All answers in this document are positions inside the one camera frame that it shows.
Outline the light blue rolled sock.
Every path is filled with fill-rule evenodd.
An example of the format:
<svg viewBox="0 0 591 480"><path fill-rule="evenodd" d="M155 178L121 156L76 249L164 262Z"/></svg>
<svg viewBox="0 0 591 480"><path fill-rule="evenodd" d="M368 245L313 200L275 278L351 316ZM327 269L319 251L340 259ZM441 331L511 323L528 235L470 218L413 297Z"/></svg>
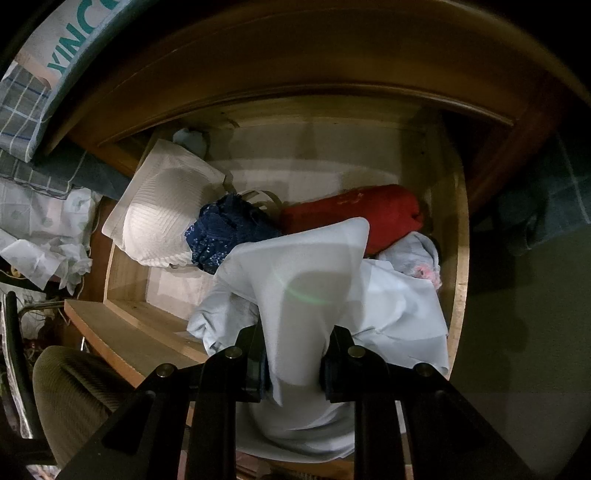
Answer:
<svg viewBox="0 0 591 480"><path fill-rule="evenodd" d="M209 145L211 145L211 140L209 140L207 132L195 131L189 128L177 130L172 135L172 141L192 154L197 155L200 159L205 159Z"/></svg>

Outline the light blue underwear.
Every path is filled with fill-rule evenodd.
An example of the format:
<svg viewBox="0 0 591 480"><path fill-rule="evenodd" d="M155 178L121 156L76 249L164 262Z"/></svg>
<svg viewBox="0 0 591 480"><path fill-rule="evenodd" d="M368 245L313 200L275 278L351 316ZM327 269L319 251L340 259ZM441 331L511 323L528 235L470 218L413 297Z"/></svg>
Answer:
<svg viewBox="0 0 591 480"><path fill-rule="evenodd" d="M218 267L188 332L213 355L260 325L270 367L262 401L236 408L240 452L301 463L353 452L353 406L332 404L318 385L337 326L394 365L448 372L448 329L433 283L367 258L369 231L365 219L353 218L240 244Z"/></svg>

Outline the white floral sheet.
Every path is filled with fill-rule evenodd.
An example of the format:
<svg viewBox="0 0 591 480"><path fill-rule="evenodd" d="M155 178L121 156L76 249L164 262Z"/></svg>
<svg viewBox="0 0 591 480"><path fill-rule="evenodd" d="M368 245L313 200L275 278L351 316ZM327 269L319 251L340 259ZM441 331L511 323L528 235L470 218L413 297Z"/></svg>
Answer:
<svg viewBox="0 0 591 480"><path fill-rule="evenodd" d="M89 273L90 235L102 196L87 189L56 199L1 181L1 257L43 290L52 279L73 294Z"/></svg>

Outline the wooden drawer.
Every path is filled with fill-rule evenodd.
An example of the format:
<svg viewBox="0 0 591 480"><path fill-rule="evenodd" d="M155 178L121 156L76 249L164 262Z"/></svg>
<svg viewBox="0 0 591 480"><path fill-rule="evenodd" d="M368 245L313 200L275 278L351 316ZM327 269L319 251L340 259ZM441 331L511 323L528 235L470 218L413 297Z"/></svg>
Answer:
<svg viewBox="0 0 591 480"><path fill-rule="evenodd" d="M104 223L104 296L67 315L158 426L193 445L324 464L355 452L353 401L318 380L332 336L449 375L466 307L469 227L455 121L430 104L304 95L214 105L164 124Z"/></svg>

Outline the grey plaid blanket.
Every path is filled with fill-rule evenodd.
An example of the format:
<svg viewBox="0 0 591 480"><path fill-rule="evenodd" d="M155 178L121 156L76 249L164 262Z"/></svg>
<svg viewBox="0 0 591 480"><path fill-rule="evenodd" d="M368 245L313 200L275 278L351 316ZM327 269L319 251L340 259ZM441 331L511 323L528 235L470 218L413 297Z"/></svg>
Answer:
<svg viewBox="0 0 591 480"><path fill-rule="evenodd" d="M118 200L129 179L68 139L30 161L41 113L51 90L14 63L1 80L1 177L42 195L64 199L88 188Z"/></svg>

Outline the red rolled underwear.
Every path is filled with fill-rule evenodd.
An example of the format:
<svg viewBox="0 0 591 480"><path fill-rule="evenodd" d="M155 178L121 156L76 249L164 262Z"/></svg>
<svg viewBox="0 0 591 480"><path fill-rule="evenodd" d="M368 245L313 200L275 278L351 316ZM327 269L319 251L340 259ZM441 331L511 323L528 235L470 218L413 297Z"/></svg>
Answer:
<svg viewBox="0 0 591 480"><path fill-rule="evenodd" d="M288 234L353 219L365 218L370 224L366 255L386 250L424 226L425 209L418 197L397 185L367 186L332 197L284 208L280 213Z"/></svg>

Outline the brown bag with metal frame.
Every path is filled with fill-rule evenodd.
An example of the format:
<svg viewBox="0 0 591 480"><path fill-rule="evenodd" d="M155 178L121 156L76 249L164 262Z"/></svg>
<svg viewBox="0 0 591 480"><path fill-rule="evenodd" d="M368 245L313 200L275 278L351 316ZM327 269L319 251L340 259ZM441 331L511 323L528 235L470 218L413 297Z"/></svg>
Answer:
<svg viewBox="0 0 591 480"><path fill-rule="evenodd" d="M44 433L34 399L30 365L25 355L21 320L33 311L58 310L63 300L44 301L19 309L14 292L8 292L1 301L1 344L10 397L16 408L21 436L26 440L44 439Z"/></svg>

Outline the white XINCCI shoe box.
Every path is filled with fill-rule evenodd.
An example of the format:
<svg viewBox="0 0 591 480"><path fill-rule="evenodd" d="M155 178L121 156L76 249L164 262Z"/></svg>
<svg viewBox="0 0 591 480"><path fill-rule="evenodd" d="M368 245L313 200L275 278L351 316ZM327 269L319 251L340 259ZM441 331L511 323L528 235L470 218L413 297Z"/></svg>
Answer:
<svg viewBox="0 0 591 480"><path fill-rule="evenodd" d="M113 0L64 1L30 35L15 62L54 88L90 35L118 6Z"/></svg>

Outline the floral lace underwear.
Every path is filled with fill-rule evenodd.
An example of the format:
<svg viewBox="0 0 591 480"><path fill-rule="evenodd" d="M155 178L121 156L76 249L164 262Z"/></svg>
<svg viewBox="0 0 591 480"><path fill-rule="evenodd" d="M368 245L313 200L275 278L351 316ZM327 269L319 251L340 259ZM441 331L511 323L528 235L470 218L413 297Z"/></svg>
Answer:
<svg viewBox="0 0 591 480"><path fill-rule="evenodd" d="M388 261L394 270L418 279L429 280L436 290L442 285L439 253L434 242L426 235L414 231L377 255Z"/></svg>

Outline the dark blue lace underwear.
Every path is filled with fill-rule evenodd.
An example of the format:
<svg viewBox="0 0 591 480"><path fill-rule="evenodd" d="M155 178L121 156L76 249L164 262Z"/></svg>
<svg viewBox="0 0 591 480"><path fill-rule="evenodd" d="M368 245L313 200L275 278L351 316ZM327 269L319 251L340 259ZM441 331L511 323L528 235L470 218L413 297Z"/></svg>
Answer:
<svg viewBox="0 0 591 480"><path fill-rule="evenodd" d="M191 264L213 275L236 246L273 239L283 233L276 218L242 195L230 193L202 207L197 220L185 230L184 239L190 249Z"/></svg>

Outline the cream white bra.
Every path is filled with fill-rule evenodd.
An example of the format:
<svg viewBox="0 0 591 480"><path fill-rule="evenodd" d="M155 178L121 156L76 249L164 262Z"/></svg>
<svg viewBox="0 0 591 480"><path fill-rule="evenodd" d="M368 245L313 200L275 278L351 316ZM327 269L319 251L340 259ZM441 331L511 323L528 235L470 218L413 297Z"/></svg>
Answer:
<svg viewBox="0 0 591 480"><path fill-rule="evenodd" d="M148 267L191 263L187 228L200 209L225 195L225 175L197 155L159 139L106 219L102 233Z"/></svg>

